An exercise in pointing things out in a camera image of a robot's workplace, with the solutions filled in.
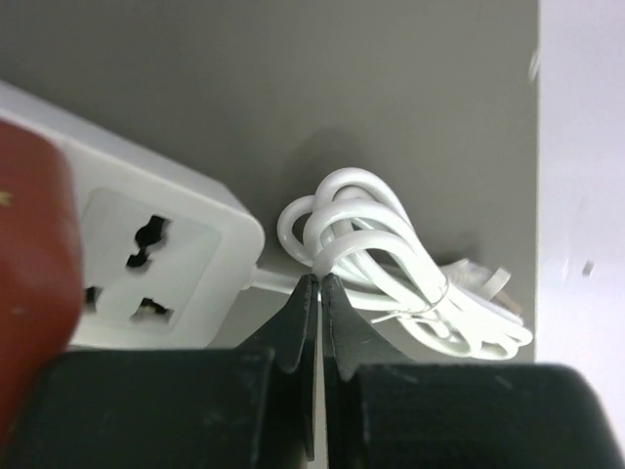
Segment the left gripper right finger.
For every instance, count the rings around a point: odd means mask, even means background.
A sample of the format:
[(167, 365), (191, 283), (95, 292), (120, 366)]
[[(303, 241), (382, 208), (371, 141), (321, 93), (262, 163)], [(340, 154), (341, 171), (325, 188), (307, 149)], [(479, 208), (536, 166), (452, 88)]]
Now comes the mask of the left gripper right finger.
[(602, 406), (555, 364), (419, 363), (320, 287), (332, 468), (620, 468)]

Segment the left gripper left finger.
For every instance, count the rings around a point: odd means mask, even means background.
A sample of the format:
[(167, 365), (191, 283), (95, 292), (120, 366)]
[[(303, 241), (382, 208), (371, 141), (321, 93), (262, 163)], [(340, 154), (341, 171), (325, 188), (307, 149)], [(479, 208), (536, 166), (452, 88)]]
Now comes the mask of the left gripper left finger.
[(314, 457), (319, 285), (229, 349), (68, 352), (38, 374), (13, 468), (302, 468)]

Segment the white power strip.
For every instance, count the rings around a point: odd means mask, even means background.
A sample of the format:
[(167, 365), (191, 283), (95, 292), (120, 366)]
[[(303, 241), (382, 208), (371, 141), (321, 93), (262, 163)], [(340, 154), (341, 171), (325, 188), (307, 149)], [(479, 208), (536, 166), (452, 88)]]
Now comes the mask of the white power strip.
[(219, 181), (10, 84), (1, 116), (50, 140), (72, 169), (85, 286), (72, 345), (207, 346), (264, 248), (244, 204)]

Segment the dark red cube adapter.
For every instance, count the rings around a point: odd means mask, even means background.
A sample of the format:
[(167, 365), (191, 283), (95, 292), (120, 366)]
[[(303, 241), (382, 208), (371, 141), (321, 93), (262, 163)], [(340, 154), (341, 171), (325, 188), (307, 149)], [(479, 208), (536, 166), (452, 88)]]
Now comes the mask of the dark red cube adapter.
[(83, 302), (71, 170), (47, 139), (1, 123), (1, 425), (62, 351)]

